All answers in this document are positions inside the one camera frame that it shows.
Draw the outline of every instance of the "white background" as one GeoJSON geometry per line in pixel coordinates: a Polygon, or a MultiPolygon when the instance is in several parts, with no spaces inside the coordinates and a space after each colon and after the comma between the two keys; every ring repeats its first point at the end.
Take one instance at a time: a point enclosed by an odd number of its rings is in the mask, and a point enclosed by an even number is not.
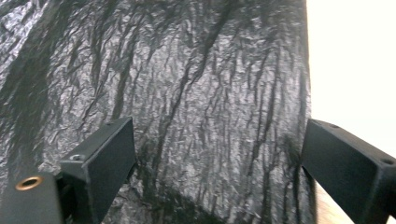
{"type": "Polygon", "coordinates": [[[396,157],[396,0],[307,0],[307,10],[312,118],[396,157]]]}

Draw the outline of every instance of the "crumpled black plastic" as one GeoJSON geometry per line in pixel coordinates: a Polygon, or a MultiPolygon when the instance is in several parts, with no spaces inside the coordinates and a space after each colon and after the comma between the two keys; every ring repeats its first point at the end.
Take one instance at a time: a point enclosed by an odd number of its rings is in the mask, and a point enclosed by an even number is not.
{"type": "Polygon", "coordinates": [[[3,0],[0,191],[132,116],[105,223],[314,223],[306,33],[304,0],[3,0]]]}

